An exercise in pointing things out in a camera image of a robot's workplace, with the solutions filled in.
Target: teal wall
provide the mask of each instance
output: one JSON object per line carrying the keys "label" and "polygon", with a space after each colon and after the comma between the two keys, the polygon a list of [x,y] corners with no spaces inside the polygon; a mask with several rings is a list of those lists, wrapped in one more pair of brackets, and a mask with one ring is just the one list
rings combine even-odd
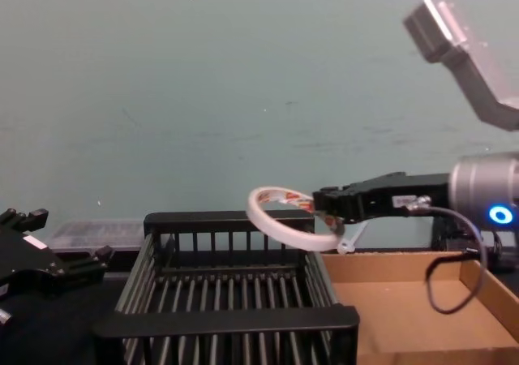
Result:
{"label": "teal wall", "polygon": [[[517,77],[517,0],[455,0]],[[401,25],[419,0],[0,0],[0,208],[244,209],[517,148]],[[421,246],[378,220],[364,246]]]}

